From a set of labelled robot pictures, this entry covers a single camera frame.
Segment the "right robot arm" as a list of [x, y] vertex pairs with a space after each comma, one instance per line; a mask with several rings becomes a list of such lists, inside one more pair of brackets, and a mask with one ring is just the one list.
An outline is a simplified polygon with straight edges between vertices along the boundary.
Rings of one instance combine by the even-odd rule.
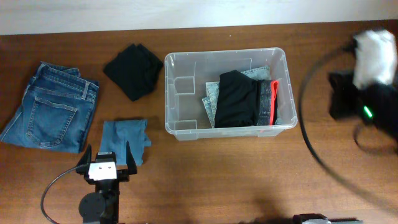
[[[344, 179], [324, 163], [313, 148], [303, 120], [302, 101], [305, 90], [314, 75], [315, 72], [310, 72], [304, 78], [298, 94], [298, 119], [302, 136], [308, 150], [318, 165], [339, 184], [366, 201], [396, 215], [396, 206], [354, 185], [354, 183], [349, 180]], [[354, 86], [353, 78], [354, 72], [352, 70], [335, 71], [328, 74], [328, 81], [332, 87], [331, 105], [329, 109], [331, 117], [337, 120], [352, 116], [360, 117], [365, 125], [373, 125], [394, 140], [397, 140], [397, 89], [391, 85], [373, 83], [365, 89], [360, 90]]]

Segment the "small blue cloth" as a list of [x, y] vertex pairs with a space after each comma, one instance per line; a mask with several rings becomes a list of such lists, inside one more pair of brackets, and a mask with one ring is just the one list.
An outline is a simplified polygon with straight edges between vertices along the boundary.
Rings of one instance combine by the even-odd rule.
[[137, 166], [141, 166], [144, 149], [152, 145], [146, 134], [147, 120], [105, 121], [101, 139], [100, 152], [114, 152], [116, 164], [127, 164], [126, 143], [129, 147]]

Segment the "black folded cloth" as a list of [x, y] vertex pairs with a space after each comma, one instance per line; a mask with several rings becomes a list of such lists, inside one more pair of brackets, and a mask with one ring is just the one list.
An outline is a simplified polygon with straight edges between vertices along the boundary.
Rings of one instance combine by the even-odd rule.
[[105, 65], [103, 72], [131, 101], [155, 89], [162, 61], [142, 44], [132, 44]]

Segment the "black shorts red grey waistband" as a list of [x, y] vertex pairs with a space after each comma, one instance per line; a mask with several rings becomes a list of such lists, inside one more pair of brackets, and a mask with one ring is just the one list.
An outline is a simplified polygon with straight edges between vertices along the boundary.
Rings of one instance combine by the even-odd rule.
[[278, 89], [278, 80], [256, 80], [237, 70], [221, 74], [215, 128], [274, 125]]

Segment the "dark blue folded jeans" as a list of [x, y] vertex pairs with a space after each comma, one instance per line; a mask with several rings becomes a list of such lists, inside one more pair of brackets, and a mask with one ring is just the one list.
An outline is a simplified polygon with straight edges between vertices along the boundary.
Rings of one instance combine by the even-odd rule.
[[78, 68], [42, 62], [29, 80], [20, 107], [1, 142], [78, 154], [94, 117], [99, 82]]

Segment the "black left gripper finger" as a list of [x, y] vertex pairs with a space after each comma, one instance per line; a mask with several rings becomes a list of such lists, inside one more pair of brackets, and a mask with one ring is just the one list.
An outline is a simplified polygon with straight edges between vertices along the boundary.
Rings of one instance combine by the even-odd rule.
[[91, 162], [91, 155], [92, 155], [92, 150], [91, 150], [91, 145], [89, 144], [82, 155], [81, 159], [78, 161], [77, 166], [82, 166], [89, 164]]
[[129, 174], [137, 174], [137, 166], [136, 166], [134, 157], [131, 153], [129, 141], [126, 141], [126, 165], [127, 165]]

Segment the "light blue jeans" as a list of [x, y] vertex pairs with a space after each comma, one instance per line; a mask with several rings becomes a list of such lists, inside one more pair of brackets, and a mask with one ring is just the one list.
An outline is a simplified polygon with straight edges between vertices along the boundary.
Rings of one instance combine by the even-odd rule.
[[[279, 80], [272, 80], [269, 66], [252, 68], [241, 72], [253, 80], [261, 80], [259, 97], [259, 118], [257, 126], [281, 125], [278, 112]], [[219, 95], [219, 82], [206, 82], [206, 96], [202, 99], [211, 127], [215, 127], [216, 107]]]

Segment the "clear plastic storage bin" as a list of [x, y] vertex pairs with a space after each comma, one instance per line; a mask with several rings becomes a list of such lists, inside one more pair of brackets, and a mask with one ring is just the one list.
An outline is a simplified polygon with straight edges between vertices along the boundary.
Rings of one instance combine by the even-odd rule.
[[[278, 119], [272, 126], [212, 128], [202, 99], [206, 83], [222, 73], [268, 66], [278, 80]], [[179, 141], [240, 136], [276, 136], [298, 123], [285, 52], [264, 49], [174, 52], [165, 57], [165, 129]]]

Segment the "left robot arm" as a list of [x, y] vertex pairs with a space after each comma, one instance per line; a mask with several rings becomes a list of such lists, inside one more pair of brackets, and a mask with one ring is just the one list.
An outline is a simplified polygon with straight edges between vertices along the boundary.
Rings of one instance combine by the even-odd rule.
[[78, 210], [83, 223], [115, 224], [119, 222], [119, 185], [129, 182], [131, 175], [137, 174], [137, 166], [129, 143], [126, 144], [125, 169], [117, 169], [115, 152], [99, 152], [91, 160], [91, 146], [88, 146], [79, 160], [76, 172], [86, 182], [95, 186], [95, 191], [85, 195]]

